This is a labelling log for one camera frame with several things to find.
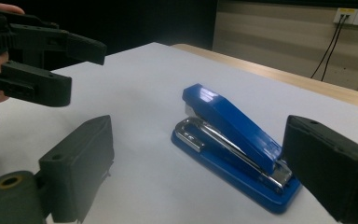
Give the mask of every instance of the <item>stapler top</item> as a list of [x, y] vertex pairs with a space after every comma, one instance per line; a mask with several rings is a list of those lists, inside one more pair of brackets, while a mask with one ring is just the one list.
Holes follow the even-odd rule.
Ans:
[[183, 91], [186, 113], [206, 120], [254, 161], [266, 174], [273, 174], [282, 148], [225, 97], [200, 84]]

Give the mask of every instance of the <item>blue stapler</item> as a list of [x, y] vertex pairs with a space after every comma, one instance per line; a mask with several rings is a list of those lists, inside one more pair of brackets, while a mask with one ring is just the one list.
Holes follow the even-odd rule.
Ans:
[[225, 97], [200, 84], [184, 89], [188, 118], [172, 142], [271, 213], [286, 211], [301, 187], [282, 147]]

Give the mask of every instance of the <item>black background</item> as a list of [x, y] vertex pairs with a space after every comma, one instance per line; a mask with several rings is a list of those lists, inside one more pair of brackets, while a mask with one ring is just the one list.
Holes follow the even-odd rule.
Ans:
[[[212, 49], [217, 0], [36, 1], [6, 0], [60, 29], [95, 39], [107, 46], [107, 55], [151, 42], [189, 44]], [[21, 53], [10, 51], [21, 63]], [[45, 52], [45, 69], [79, 61], [63, 52]]]
[[236, 0], [236, 1], [311, 6], [311, 7], [358, 8], [358, 0]]

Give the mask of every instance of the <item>black cable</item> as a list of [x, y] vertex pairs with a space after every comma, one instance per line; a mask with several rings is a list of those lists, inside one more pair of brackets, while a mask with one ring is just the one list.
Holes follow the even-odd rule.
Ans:
[[318, 67], [315, 69], [315, 71], [313, 72], [313, 74], [312, 74], [312, 76], [311, 76], [310, 78], [313, 78], [313, 77], [315, 76], [316, 72], [318, 71], [319, 67], [321, 66], [322, 62], [324, 61], [324, 57], [326, 56], [327, 52], [329, 51], [329, 49], [330, 49], [331, 45], [333, 44], [333, 41], [334, 41], [334, 39], [335, 39], [335, 37], [336, 37], [336, 33], [337, 33], [338, 29], [339, 29], [339, 26], [340, 26], [340, 24], [341, 24], [342, 18], [344, 18], [344, 15], [341, 15], [341, 17], [339, 18], [339, 22], [338, 22], [338, 24], [337, 24], [337, 28], [336, 28], [336, 30], [335, 30], [335, 32], [334, 32], [334, 34], [333, 34], [333, 38], [331, 38], [331, 41], [330, 41], [330, 45], [329, 45], [328, 48], [326, 49], [326, 52], [324, 53], [324, 56], [322, 57], [321, 61], [319, 62]]
[[333, 48], [331, 49], [330, 55], [329, 55], [328, 58], [327, 58], [326, 66], [324, 67], [324, 75], [326, 74], [327, 65], [328, 65], [328, 62], [330, 61], [330, 57], [331, 57], [331, 55], [333, 54], [334, 48], [336, 47], [336, 44], [337, 44], [337, 41], [338, 41], [338, 37], [339, 37], [339, 33], [341, 33], [342, 26], [344, 25], [345, 20], [346, 20], [348, 17], [349, 17], [349, 15], [346, 15], [344, 21], [339, 25], [339, 30], [338, 30], [338, 34], [337, 34], [337, 37], [336, 37], [336, 41], [334, 42], [334, 46], [333, 46]]

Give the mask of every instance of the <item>white table surface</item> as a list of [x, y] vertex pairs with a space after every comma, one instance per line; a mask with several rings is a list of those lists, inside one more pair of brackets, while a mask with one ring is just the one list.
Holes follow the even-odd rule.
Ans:
[[110, 115], [115, 162], [85, 224], [336, 223], [303, 188], [273, 215], [171, 142], [186, 118], [182, 91], [219, 92], [279, 144], [286, 118], [316, 119], [358, 143], [358, 106], [151, 43], [55, 73], [73, 78], [72, 102], [0, 104], [0, 175], [39, 170], [38, 159], [86, 120]]

